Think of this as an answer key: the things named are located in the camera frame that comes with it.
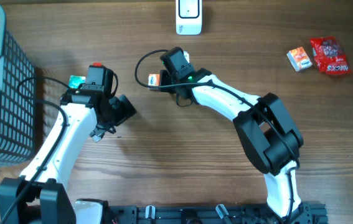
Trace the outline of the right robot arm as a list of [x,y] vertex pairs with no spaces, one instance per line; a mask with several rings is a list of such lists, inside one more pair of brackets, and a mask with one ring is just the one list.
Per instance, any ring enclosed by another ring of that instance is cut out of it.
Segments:
[[268,207],[290,221],[301,202],[295,172],[303,137],[282,101],[272,93],[243,93],[204,68],[194,69],[180,47],[165,50],[160,59],[176,93],[232,121],[245,155],[264,175]]

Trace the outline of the dark grey plastic basket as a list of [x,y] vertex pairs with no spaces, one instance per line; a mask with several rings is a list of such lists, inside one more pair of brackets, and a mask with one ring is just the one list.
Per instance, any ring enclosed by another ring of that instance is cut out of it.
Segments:
[[7,29],[0,6],[0,167],[13,166],[35,154],[36,94],[33,64]]

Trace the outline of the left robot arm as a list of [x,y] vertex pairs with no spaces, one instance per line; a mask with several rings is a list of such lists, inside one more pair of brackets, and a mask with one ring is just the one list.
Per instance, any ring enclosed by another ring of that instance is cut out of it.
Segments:
[[116,223],[106,200],[71,203],[66,188],[87,138],[115,133],[135,108],[124,95],[78,89],[68,89],[57,108],[58,119],[35,158],[18,178],[0,184],[1,223]]

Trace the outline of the red snack packet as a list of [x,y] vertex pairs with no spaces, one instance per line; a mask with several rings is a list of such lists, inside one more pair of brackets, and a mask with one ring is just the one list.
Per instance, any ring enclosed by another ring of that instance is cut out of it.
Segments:
[[335,37],[310,39],[314,61],[321,73],[326,75],[345,75],[351,72],[347,56]]

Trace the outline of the small orange box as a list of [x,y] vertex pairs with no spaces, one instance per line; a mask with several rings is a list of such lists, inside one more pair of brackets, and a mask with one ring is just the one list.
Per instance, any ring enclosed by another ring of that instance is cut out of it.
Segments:
[[313,65],[303,47],[290,50],[286,56],[296,72],[310,68]]
[[148,76],[148,89],[157,90],[161,86],[161,75],[159,73],[151,73]]

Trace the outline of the red stick packet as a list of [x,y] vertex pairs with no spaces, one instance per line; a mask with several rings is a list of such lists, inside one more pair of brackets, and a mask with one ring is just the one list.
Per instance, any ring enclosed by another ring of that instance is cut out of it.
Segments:
[[94,67],[102,67],[103,65],[102,65],[102,63],[95,62],[95,63],[93,63],[92,66],[94,66]]

